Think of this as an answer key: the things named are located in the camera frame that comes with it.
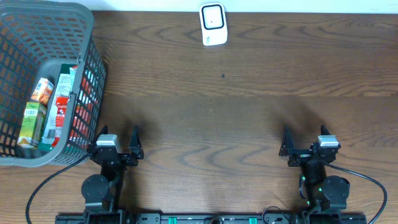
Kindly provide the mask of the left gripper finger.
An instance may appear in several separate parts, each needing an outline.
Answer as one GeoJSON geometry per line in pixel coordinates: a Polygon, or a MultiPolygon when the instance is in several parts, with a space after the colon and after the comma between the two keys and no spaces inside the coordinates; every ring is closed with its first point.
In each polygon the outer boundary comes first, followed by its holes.
{"type": "Polygon", "coordinates": [[[139,139],[138,130],[139,130],[138,126],[134,126],[131,140],[129,143],[129,149],[135,155],[136,159],[143,159],[144,150],[139,139]]]}
{"type": "Polygon", "coordinates": [[[104,126],[101,128],[100,132],[98,133],[98,136],[100,136],[100,135],[102,135],[102,134],[108,134],[108,126],[107,126],[107,125],[104,125],[104,126]]]}

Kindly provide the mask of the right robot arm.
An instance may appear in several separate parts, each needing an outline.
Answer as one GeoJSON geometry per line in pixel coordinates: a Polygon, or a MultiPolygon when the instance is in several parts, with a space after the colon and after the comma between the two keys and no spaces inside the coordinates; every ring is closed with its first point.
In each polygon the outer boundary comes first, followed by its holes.
{"type": "Polygon", "coordinates": [[[345,178],[326,174],[325,166],[336,159],[340,149],[336,137],[322,125],[316,142],[297,149],[288,127],[284,128],[280,157],[288,157],[289,167],[300,167],[299,193],[308,208],[292,216],[292,223],[341,223],[347,208],[350,183],[345,178]]]}

